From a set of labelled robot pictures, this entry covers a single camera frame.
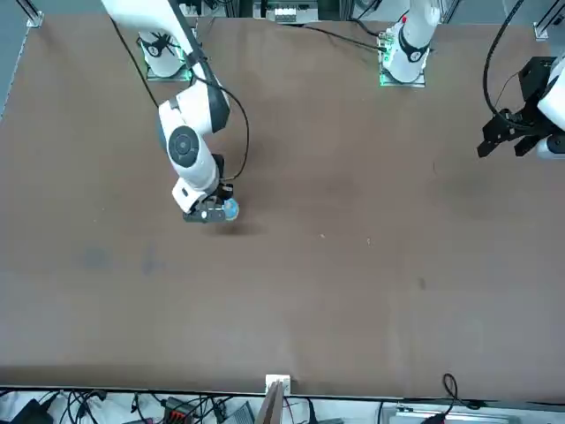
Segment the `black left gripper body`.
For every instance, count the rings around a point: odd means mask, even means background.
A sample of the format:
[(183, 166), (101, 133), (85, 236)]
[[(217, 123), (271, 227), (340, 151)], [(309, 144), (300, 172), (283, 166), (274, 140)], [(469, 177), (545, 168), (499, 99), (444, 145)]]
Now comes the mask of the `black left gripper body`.
[(532, 57), (518, 73), (524, 99), (523, 117), (533, 117), (537, 104), (546, 90), (546, 84), (556, 57)]

